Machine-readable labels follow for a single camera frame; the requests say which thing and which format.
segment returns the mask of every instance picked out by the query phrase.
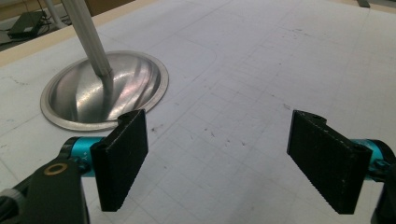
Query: white tabletop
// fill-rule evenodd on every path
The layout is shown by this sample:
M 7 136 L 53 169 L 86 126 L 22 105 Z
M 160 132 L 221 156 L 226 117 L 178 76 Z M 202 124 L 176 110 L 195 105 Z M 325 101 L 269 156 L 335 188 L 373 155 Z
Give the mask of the white tabletop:
M 83 178 L 92 223 L 369 223 L 381 184 L 365 181 L 355 215 L 339 216 L 286 150 L 293 109 L 396 147 L 396 15 L 326 0 L 151 2 L 97 27 L 106 51 L 146 52 L 170 83 L 121 210 L 102 213 Z M 69 137 L 109 133 L 41 114 L 45 85 L 86 57 L 75 36 L 27 55 L 0 67 L 0 189 Z

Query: metal rod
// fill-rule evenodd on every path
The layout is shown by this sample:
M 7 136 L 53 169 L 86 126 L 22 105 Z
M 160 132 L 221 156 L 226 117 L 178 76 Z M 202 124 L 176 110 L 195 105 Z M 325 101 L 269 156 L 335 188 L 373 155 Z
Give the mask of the metal rod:
M 64 8 L 76 30 L 79 41 L 90 60 L 93 71 L 99 77 L 110 75 L 111 67 L 96 32 L 90 12 L 84 0 L 63 0 Z
M 52 0 L 44 0 L 47 5 L 47 9 L 49 10 L 49 14 L 51 15 L 53 21 L 55 22 L 55 26 L 58 29 L 62 29 L 66 27 L 66 25 L 61 21 L 61 18 L 59 18 L 58 13 L 55 10 L 55 7 L 52 3 Z

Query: metal bowl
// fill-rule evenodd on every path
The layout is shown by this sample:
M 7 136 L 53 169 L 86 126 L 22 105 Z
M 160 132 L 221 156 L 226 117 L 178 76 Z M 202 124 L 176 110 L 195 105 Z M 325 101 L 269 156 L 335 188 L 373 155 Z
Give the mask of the metal bowl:
M 55 76 L 41 95 L 41 110 L 54 124 L 73 131 L 100 131 L 117 126 L 131 110 L 149 111 L 163 97 L 169 75 L 156 58 L 135 51 L 106 54 L 111 74 L 100 78 L 88 59 Z

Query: textured rubber pad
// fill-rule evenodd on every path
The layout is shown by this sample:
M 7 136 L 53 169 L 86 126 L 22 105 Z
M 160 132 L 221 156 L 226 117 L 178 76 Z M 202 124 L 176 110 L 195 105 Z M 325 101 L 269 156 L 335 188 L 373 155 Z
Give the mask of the textured rubber pad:
M 91 147 L 102 211 L 121 208 L 148 152 L 144 110 L 121 115 L 119 126 Z
M 288 154 L 339 214 L 353 214 L 372 151 L 326 125 L 326 119 L 293 111 Z

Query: cyan gripper mount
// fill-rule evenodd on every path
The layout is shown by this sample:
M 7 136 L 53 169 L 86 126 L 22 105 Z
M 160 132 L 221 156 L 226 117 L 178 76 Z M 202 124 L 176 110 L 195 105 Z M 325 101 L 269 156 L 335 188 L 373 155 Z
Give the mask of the cyan gripper mount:
M 364 179 L 383 182 L 373 224 L 396 223 L 396 157 L 379 140 L 349 140 L 326 119 L 294 110 L 288 154 L 338 214 L 353 214 Z
M 0 193 L 1 224 L 90 223 L 81 176 L 95 176 L 102 211 L 122 207 L 148 154 L 145 110 L 119 116 L 108 137 L 73 137 L 53 161 Z

